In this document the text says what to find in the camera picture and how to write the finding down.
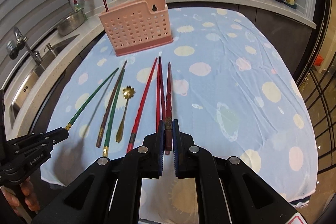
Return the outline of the chrome kitchen faucet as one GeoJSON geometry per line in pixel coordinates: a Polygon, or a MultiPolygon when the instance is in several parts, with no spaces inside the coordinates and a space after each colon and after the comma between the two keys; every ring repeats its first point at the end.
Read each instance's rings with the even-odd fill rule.
{"type": "Polygon", "coordinates": [[[17,26],[13,27],[13,32],[14,32],[15,40],[10,40],[6,45],[6,50],[7,50],[9,57],[12,60],[15,60],[18,57],[19,51],[25,48],[30,54],[30,56],[33,58],[35,63],[37,65],[41,65],[43,61],[41,58],[41,55],[39,51],[31,50],[31,48],[27,44],[28,38],[22,35],[19,28],[17,28],[17,26]]]}

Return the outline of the bright red chopstick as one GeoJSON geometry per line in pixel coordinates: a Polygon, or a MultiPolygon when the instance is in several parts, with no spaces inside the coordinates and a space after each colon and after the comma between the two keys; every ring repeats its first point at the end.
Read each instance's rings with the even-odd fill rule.
{"type": "Polygon", "coordinates": [[[147,82],[146,82],[146,86],[144,88],[144,91],[143,91],[143,94],[142,94],[142,97],[141,97],[141,100],[140,100],[140,103],[139,103],[139,108],[138,108],[137,115],[136,115],[135,120],[134,120],[134,125],[133,125],[133,128],[131,130],[129,143],[128,143],[128,146],[127,146],[127,149],[126,149],[127,153],[130,152],[133,149],[134,144],[135,144],[135,139],[136,139],[136,135],[137,135],[137,132],[138,132],[139,123],[140,123],[140,120],[141,120],[143,108],[145,106],[146,97],[147,97],[147,94],[148,94],[148,91],[149,91],[149,88],[150,88],[151,79],[153,78],[153,74],[154,74],[155,66],[157,64],[157,60],[158,60],[158,58],[156,57],[155,60],[154,60],[153,66],[151,67],[151,71],[149,73],[149,76],[148,76],[148,79],[147,79],[147,82]]]}

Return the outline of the stainless steel sink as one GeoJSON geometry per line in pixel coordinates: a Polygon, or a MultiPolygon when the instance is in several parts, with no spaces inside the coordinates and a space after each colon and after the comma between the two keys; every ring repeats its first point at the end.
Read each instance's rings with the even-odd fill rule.
{"type": "Polygon", "coordinates": [[[77,37],[78,35],[71,36],[70,38],[63,40],[54,46],[52,46],[50,43],[46,45],[44,49],[45,55],[42,57],[42,63],[40,65],[35,65],[29,71],[29,73],[25,75],[25,78],[20,82],[20,85],[15,92],[13,99],[11,100],[9,107],[11,126],[13,126],[23,103],[25,102],[33,86],[38,81],[39,77],[41,77],[43,72],[52,63],[56,56],[59,55],[60,52],[77,37]]]}

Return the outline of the brown chopstick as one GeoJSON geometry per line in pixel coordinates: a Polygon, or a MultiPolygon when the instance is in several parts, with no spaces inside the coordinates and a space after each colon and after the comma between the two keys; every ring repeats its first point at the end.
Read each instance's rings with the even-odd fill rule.
{"type": "Polygon", "coordinates": [[[126,64],[127,64],[127,61],[124,62],[123,66],[121,68],[121,72],[120,72],[120,74],[119,74],[119,76],[117,78],[117,81],[116,81],[116,83],[114,85],[114,88],[112,90],[112,93],[110,95],[110,98],[109,98],[109,101],[108,101],[108,105],[106,107],[105,114],[103,116],[103,120],[102,120],[102,123],[101,123],[101,126],[100,126],[100,130],[99,130],[99,133],[98,133],[97,141],[96,141],[96,147],[97,148],[101,147],[102,138],[103,138],[103,135],[104,135],[104,131],[105,131],[105,126],[106,126],[106,123],[107,123],[108,115],[109,115],[110,109],[112,107],[112,102],[114,100],[114,97],[115,97],[115,94],[116,94],[116,90],[117,90],[117,87],[118,87],[119,82],[121,80],[121,77],[123,75],[123,72],[125,70],[126,64]]]}

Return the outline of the gold flower spoon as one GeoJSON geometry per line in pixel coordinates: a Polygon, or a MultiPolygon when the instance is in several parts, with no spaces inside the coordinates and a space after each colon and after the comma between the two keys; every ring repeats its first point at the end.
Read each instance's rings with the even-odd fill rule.
{"type": "Polygon", "coordinates": [[[123,111],[123,116],[122,116],[122,120],[120,122],[119,128],[117,130],[117,134],[116,134],[116,142],[120,143],[122,141],[122,137],[123,137],[123,129],[124,129],[124,125],[125,125],[125,118],[126,118],[126,112],[127,112],[127,107],[129,104],[129,100],[134,96],[135,94],[135,89],[131,86],[127,86],[126,88],[123,89],[122,91],[123,93],[123,97],[126,99],[126,105],[125,105],[125,109],[123,111]]]}

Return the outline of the blue dotted tablecloth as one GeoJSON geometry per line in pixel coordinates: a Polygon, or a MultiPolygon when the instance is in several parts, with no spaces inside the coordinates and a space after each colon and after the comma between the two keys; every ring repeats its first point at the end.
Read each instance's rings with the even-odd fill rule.
{"type": "MultiPolygon", "coordinates": [[[[135,89],[129,101],[123,138],[111,140],[109,158],[126,153],[134,120],[156,57],[172,71],[172,111],[182,132],[214,156],[237,156],[294,207],[315,192],[318,153],[309,113],[281,56],[243,14],[208,7],[171,9],[171,44],[117,57],[103,36],[64,87],[49,130],[64,127],[80,113],[67,140],[56,145],[41,167],[41,178],[67,186],[98,157],[96,139],[114,81],[103,81],[125,61],[122,85],[135,89]]],[[[154,70],[135,146],[155,132],[154,70]]],[[[112,134],[126,100],[118,97],[112,134]]]]}

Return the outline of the steel mixing bowl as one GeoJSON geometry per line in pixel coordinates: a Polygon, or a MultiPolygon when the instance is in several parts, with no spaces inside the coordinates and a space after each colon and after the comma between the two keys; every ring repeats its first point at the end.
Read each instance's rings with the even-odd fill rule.
{"type": "Polygon", "coordinates": [[[56,25],[56,29],[61,36],[66,36],[79,28],[85,21],[86,16],[83,10],[74,11],[69,16],[62,19],[56,25]]]}

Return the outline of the pink perforated utensil holder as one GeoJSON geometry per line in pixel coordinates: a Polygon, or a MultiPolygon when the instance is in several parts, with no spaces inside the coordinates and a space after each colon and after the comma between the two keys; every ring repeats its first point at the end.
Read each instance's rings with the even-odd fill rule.
{"type": "Polygon", "coordinates": [[[99,15],[116,56],[173,42],[166,0],[133,0],[99,15]]]}

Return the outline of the green dish soap bottle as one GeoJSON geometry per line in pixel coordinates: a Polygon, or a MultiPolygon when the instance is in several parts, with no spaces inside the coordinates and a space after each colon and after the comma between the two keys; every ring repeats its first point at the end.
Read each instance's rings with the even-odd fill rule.
{"type": "Polygon", "coordinates": [[[74,12],[79,12],[82,9],[82,6],[80,5],[78,1],[73,0],[73,9],[74,9],[74,12]]]}

